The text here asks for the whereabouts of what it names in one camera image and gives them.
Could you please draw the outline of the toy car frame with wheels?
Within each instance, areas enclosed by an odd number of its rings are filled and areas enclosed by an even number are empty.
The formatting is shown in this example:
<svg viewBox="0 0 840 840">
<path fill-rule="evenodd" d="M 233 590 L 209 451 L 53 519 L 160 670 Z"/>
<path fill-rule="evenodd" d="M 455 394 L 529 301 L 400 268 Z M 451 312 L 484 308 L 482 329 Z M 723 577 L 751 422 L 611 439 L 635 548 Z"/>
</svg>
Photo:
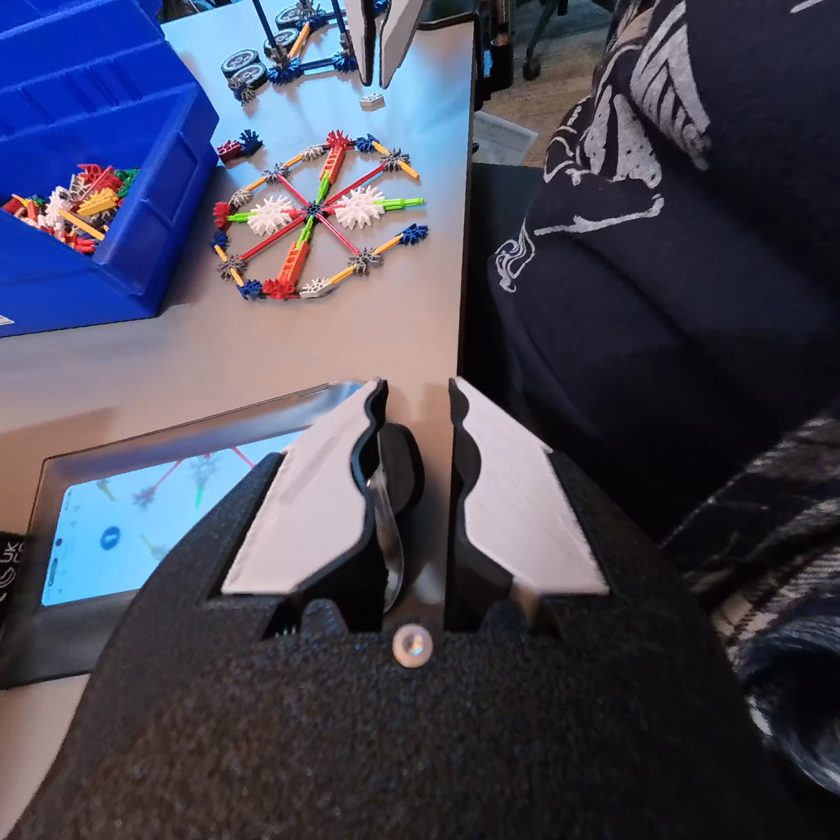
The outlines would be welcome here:
<svg viewBox="0 0 840 840">
<path fill-rule="evenodd" d="M 255 2 L 266 29 L 260 50 L 245 48 L 228 56 L 220 66 L 229 90 L 240 104 L 251 102 L 265 85 L 283 87 L 308 76 L 333 72 L 342 76 L 358 65 L 341 2 L 295 2 L 281 10 L 269 25 L 262 6 Z M 330 55 L 307 58 L 312 40 L 325 29 L 338 33 L 339 47 Z"/>
</svg>

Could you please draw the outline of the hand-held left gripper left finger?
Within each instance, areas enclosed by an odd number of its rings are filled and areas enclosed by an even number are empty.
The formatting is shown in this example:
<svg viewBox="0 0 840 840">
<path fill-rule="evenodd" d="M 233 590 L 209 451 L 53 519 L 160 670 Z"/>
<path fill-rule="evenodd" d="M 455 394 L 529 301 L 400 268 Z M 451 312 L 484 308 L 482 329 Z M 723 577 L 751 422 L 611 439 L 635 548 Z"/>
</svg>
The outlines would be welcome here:
<svg viewBox="0 0 840 840">
<path fill-rule="evenodd" d="M 382 628 L 387 571 L 364 468 L 375 468 L 387 383 L 364 383 L 284 451 L 221 585 L 272 595 L 302 614 L 333 602 L 354 632 Z"/>
</svg>

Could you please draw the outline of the plaid flannel shirt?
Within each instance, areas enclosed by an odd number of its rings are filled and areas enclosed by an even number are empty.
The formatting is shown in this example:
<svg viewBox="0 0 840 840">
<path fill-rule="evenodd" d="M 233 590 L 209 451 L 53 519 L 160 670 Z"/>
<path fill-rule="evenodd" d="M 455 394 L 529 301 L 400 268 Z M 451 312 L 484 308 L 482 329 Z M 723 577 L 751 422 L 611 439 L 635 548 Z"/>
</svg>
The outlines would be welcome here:
<svg viewBox="0 0 840 840">
<path fill-rule="evenodd" d="M 663 541 L 710 615 L 764 745 L 839 792 L 838 399 Z"/>
</svg>

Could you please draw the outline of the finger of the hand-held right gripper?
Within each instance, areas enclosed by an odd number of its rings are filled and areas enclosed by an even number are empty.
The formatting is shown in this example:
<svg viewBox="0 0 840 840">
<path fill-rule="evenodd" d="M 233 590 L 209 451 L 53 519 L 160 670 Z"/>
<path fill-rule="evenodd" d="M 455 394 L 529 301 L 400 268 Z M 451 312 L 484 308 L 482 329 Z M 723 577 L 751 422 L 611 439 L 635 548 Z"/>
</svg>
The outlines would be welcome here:
<svg viewBox="0 0 840 840">
<path fill-rule="evenodd" d="M 390 1 L 380 29 L 380 87 L 387 89 L 428 6 L 428 1 Z"/>
<path fill-rule="evenodd" d="M 372 84 L 374 67 L 375 2 L 344 1 L 344 10 L 360 83 L 368 88 Z"/>
</svg>

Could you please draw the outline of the colourful toy rod wheel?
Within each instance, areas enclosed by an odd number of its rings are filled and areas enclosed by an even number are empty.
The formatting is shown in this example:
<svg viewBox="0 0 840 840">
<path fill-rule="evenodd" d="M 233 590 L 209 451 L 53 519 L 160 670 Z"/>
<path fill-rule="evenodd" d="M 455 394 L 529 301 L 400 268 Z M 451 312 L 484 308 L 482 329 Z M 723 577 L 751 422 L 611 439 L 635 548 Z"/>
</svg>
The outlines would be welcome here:
<svg viewBox="0 0 840 840">
<path fill-rule="evenodd" d="M 219 259 L 220 277 L 246 301 L 318 300 L 346 280 L 367 277 L 391 251 L 423 243 L 429 230 L 416 222 L 373 248 L 358 247 L 347 236 L 387 214 L 425 204 L 421 197 L 388 198 L 377 187 L 382 175 L 406 175 L 383 171 L 382 153 L 390 151 L 372 134 L 352 138 L 333 130 L 323 142 L 265 170 L 226 202 L 216 203 L 217 231 L 210 246 Z M 333 276 L 304 281 L 303 269 L 319 228 L 336 237 L 348 262 Z M 289 249 L 276 275 L 264 281 L 248 278 L 250 263 L 285 238 Z"/>
</svg>

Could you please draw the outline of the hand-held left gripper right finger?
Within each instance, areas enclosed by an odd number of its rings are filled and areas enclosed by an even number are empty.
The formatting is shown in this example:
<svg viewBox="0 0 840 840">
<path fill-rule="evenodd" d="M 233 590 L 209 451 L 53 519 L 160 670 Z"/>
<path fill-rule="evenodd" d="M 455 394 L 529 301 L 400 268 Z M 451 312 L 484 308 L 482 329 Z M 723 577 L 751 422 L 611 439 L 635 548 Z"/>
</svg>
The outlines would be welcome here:
<svg viewBox="0 0 840 840">
<path fill-rule="evenodd" d="M 528 629 L 550 608 L 610 603 L 610 585 L 557 454 L 461 376 L 448 384 L 455 496 L 446 627 L 476 632 L 512 604 Z"/>
</svg>

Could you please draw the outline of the phone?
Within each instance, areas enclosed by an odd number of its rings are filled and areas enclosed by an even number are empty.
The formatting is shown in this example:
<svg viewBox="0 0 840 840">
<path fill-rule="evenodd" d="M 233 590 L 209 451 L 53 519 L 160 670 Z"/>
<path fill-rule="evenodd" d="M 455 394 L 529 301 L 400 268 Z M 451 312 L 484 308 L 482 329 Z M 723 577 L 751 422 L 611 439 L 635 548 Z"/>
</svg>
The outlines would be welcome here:
<svg viewBox="0 0 840 840">
<path fill-rule="evenodd" d="M 31 541 L 2 634 L 2 688 L 89 674 L 132 599 L 167 555 L 229 492 L 255 480 L 256 511 L 222 525 L 233 559 L 223 562 L 220 592 L 285 449 L 320 416 L 363 384 L 341 381 L 273 398 L 160 432 L 49 458 L 41 471 Z M 364 468 L 376 509 L 382 476 Z M 387 559 L 384 613 L 402 584 Z"/>
</svg>

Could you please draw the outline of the blue plastic parts bin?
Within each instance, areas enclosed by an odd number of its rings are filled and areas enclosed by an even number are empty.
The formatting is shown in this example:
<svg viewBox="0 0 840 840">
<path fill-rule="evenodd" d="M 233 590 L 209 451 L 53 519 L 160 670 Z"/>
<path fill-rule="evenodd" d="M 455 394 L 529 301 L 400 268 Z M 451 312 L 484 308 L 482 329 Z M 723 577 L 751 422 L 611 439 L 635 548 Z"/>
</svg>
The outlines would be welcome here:
<svg viewBox="0 0 840 840">
<path fill-rule="evenodd" d="M 218 115 L 197 82 L 2 138 L 2 198 L 47 196 L 78 164 L 138 168 L 83 255 L 2 212 L 2 337 L 149 319 L 217 167 Z"/>
</svg>

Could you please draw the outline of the black round disc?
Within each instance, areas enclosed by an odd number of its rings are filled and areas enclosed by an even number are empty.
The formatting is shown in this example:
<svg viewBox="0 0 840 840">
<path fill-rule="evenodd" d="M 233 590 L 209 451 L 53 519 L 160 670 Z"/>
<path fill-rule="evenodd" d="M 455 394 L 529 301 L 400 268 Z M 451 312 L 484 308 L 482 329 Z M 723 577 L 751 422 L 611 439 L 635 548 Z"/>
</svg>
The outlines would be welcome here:
<svg viewBox="0 0 840 840">
<path fill-rule="evenodd" d="M 405 425 L 384 423 L 377 439 L 385 490 L 392 513 L 400 520 L 413 511 L 423 497 L 423 458 L 413 433 Z"/>
</svg>

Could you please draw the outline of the pile of colourful toy pieces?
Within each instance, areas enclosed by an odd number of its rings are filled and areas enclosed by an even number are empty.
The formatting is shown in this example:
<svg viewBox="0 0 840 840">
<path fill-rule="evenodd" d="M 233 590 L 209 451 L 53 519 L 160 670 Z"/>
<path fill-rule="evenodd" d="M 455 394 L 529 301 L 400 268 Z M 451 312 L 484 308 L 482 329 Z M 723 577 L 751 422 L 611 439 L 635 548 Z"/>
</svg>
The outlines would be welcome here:
<svg viewBox="0 0 840 840">
<path fill-rule="evenodd" d="M 78 164 L 67 185 L 56 185 L 47 196 L 13 194 L 2 202 L 2 213 L 84 256 L 92 256 L 139 175 L 138 167 Z"/>
</svg>

